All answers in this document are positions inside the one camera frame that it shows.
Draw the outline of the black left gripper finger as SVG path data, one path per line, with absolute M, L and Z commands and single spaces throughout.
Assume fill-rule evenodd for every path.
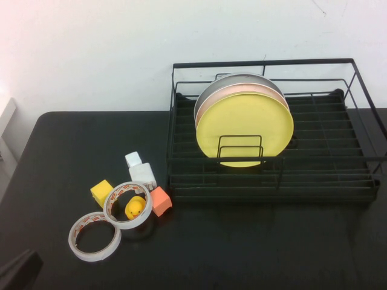
M 25 250 L 1 266 L 1 289 L 32 289 L 42 266 L 36 251 Z

